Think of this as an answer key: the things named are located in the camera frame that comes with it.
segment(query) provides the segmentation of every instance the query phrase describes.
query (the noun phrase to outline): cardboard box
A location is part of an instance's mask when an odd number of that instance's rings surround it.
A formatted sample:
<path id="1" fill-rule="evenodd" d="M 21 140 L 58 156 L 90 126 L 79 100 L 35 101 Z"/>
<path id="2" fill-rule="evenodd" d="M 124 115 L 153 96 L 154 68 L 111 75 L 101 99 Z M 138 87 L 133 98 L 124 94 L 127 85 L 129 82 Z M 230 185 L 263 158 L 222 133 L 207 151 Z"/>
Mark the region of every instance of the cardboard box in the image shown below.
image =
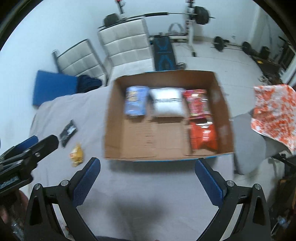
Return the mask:
<path id="1" fill-rule="evenodd" d="M 126 88 L 134 85 L 206 89 L 218 136 L 218 151 L 192 152 L 188 118 L 154 118 L 152 103 L 147 115 L 130 118 L 124 114 Z M 184 100 L 184 107 L 189 110 Z M 176 70 L 122 76 L 110 94 L 105 133 L 105 158 L 126 161 L 172 161 L 217 156 L 233 152 L 227 104 L 213 72 Z"/>

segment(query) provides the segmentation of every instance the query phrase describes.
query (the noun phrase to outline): tile floor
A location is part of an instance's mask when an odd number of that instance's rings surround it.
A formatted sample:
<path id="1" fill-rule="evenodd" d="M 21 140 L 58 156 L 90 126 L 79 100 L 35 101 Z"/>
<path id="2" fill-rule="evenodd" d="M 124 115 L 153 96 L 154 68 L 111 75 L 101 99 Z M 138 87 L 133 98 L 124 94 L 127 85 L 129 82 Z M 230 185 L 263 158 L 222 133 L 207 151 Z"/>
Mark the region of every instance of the tile floor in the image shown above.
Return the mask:
<path id="1" fill-rule="evenodd" d="M 262 84 L 259 81 L 262 75 L 261 70 L 243 51 L 224 49 L 223 52 L 218 52 L 212 46 L 210 42 L 195 42 L 197 57 L 192 57 L 186 43 L 173 43 L 176 61 L 186 63 L 187 69 L 208 70 L 216 73 L 228 102 L 230 116 L 246 113 L 254 107 L 253 87 Z M 271 158 L 264 160 L 256 170 L 248 175 L 234 174 L 233 170 L 225 171 L 222 165 L 227 165 L 227 163 L 216 162 L 212 167 L 219 171 L 224 179 L 233 180 L 237 185 L 251 187 L 255 183 L 261 184 L 268 203 L 272 202 L 277 182 L 284 174 L 284 164 Z M 241 205 L 238 205 L 222 240 L 231 234 L 240 209 Z"/>

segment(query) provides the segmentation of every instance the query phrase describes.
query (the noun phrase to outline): blue gripper pad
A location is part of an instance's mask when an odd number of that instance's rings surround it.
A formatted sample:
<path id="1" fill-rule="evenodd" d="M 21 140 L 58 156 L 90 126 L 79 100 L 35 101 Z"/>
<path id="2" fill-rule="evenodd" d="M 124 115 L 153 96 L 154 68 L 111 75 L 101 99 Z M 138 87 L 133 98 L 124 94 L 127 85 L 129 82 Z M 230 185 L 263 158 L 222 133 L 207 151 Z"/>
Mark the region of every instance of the blue gripper pad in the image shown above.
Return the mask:
<path id="1" fill-rule="evenodd" d="M 75 208 L 83 204 L 100 170 L 100 160 L 92 157 L 85 167 L 71 178 L 69 194 Z"/>
<path id="2" fill-rule="evenodd" d="M 195 174 L 200 180 L 212 204 L 220 208 L 223 204 L 226 190 L 222 190 L 210 173 L 211 171 L 214 172 L 213 169 L 208 164 L 206 165 L 204 165 L 200 159 L 197 159 L 195 162 Z"/>
<path id="3" fill-rule="evenodd" d="M 26 149 L 30 148 L 31 146 L 35 145 L 38 142 L 38 137 L 37 136 L 32 136 L 29 139 L 26 139 L 22 143 L 18 144 L 15 146 L 15 151 L 18 154 L 21 154 L 23 151 Z"/>

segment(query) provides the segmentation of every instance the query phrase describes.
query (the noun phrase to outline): gray bed sheet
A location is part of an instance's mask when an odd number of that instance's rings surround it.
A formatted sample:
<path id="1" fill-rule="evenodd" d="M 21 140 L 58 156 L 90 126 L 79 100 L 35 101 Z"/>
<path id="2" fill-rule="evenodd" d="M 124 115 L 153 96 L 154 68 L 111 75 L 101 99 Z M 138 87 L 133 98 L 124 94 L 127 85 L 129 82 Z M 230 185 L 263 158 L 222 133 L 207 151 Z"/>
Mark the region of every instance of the gray bed sheet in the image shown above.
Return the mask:
<path id="1" fill-rule="evenodd" d="M 101 172 L 83 205 L 77 209 L 95 235 L 130 240 L 196 240 L 218 210 L 194 172 L 195 161 L 127 162 L 104 159 L 105 112 L 110 86 L 63 96 L 40 106 L 31 135 L 43 139 L 59 135 L 74 120 L 78 132 L 67 146 L 39 162 L 36 183 L 58 185 L 81 170 L 91 157 L 101 161 Z M 73 167 L 69 158 L 76 143 L 84 162 Z M 208 159 L 224 179 L 233 177 L 233 156 Z M 59 221 L 63 219 L 55 206 Z"/>

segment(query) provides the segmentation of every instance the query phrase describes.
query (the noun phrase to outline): orange and white towel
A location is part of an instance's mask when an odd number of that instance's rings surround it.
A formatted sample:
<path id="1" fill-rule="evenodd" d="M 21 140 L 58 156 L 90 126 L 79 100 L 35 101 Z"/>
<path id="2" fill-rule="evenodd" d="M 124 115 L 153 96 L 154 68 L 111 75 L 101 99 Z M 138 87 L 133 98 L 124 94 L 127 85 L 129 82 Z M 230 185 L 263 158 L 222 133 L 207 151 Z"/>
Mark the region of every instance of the orange and white towel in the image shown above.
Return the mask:
<path id="1" fill-rule="evenodd" d="M 288 85 L 254 87 L 256 104 L 251 128 L 296 150 L 296 92 Z"/>

